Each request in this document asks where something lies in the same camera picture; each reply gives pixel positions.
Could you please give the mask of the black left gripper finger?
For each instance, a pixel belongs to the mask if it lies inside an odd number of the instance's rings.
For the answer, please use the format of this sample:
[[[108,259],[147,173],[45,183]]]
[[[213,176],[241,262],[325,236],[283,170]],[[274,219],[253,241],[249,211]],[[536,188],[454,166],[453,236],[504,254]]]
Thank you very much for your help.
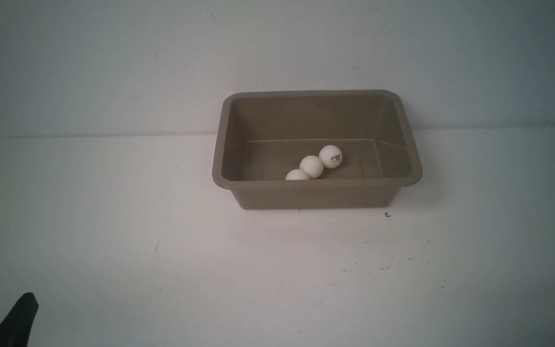
[[[35,295],[23,294],[0,323],[0,347],[26,347],[38,309]]]

